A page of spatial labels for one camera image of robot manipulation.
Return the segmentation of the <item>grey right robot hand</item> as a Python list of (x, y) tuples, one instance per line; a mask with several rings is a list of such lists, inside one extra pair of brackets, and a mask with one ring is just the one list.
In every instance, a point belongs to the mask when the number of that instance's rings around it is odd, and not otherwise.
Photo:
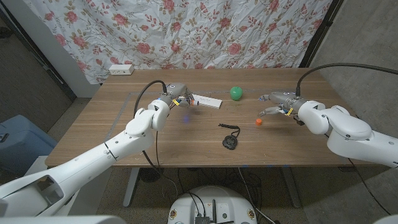
[(276, 103), (277, 106), (269, 107), (262, 110), (259, 113), (260, 117), (265, 115), (274, 115), (278, 113), (290, 116), (291, 114), (297, 114), (300, 107), (307, 101), (301, 97), (298, 97), (293, 92), (272, 92), (269, 95), (262, 95), (259, 98), (260, 101), (271, 101)]

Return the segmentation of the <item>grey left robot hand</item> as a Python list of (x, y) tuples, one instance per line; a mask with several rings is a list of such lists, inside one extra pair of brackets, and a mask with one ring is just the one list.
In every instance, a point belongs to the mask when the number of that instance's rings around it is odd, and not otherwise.
[(167, 85), (166, 93), (161, 94), (159, 99), (168, 105), (175, 104), (184, 108), (198, 105), (192, 92), (183, 83), (171, 83)]

